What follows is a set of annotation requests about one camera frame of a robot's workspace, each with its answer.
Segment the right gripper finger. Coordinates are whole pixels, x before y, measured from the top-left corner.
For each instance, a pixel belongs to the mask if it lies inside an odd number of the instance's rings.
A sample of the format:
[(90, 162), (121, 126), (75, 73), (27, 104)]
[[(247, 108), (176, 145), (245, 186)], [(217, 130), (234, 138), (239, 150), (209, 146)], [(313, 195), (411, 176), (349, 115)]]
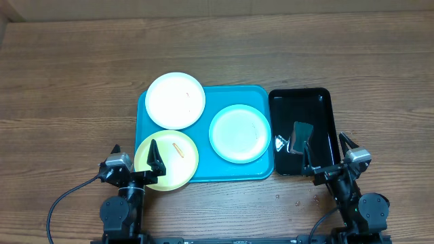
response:
[(354, 143), (344, 132), (340, 132), (339, 141), (342, 149), (342, 154), (345, 157), (352, 157), (356, 153), (359, 146)]
[(303, 156), (302, 156), (302, 171), (315, 171), (316, 169), (320, 169), (321, 166), (314, 164), (317, 162), (317, 159), (311, 149), (309, 143), (304, 141), (303, 144)]

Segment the light blue round plate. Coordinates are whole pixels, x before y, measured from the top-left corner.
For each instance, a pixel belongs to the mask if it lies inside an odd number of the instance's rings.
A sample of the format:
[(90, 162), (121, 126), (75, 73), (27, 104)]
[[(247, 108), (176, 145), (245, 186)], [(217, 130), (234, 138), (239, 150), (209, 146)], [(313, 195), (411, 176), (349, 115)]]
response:
[(227, 106), (210, 123), (209, 139), (215, 153), (237, 164), (259, 159), (269, 147), (271, 126), (256, 108), (245, 104)]

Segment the white round plate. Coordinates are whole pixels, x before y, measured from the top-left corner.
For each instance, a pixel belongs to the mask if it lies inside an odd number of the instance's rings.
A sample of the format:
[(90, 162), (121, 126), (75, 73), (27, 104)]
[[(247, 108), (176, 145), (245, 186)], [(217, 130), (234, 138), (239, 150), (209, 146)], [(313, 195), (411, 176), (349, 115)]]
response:
[(156, 78), (146, 91), (148, 116), (164, 129), (184, 129), (194, 124), (205, 109), (203, 86), (191, 75), (166, 73)]

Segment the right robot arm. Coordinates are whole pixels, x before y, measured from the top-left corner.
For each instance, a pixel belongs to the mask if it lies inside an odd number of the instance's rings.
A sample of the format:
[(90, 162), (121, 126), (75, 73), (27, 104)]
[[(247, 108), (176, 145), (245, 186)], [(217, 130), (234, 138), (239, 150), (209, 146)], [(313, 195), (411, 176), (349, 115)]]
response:
[[(379, 193), (362, 194), (356, 183), (372, 160), (371, 154), (354, 143), (346, 134), (340, 133), (339, 140), (344, 153), (340, 163), (328, 167), (313, 167), (316, 161), (308, 142), (303, 144), (302, 173), (313, 177), (314, 185), (326, 185), (336, 206), (312, 227), (305, 240), (300, 243), (390, 243), (383, 236), (387, 229), (390, 201)], [(320, 224), (335, 212), (339, 212), (343, 227), (333, 228), (329, 235), (316, 235)]]

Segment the green dish sponge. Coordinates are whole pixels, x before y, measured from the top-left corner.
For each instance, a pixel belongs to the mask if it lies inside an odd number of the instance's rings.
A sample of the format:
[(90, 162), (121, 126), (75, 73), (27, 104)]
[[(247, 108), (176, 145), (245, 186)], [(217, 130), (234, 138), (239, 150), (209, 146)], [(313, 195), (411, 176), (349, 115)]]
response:
[(309, 123), (296, 121), (294, 123), (292, 135), (290, 137), (289, 152), (292, 154), (303, 154), (303, 147), (309, 142), (313, 133), (313, 126)]

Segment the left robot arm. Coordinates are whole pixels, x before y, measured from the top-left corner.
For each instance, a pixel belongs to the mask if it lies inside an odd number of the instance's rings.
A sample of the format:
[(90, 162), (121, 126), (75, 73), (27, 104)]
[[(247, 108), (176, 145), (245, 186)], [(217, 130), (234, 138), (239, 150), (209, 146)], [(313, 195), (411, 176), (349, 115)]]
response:
[(166, 175), (157, 143), (151, 140), (146, 163), (147, 171), (134, 171), (128, 154), (116, 145), (109, 157), (100, 164), (98, 178), (118, 188), (118, 195), (107, 198), (100, 207), (103, 223), (103, 243), (151, 244), (155, 240), (142, 230), (144, 187), (158, 183)]

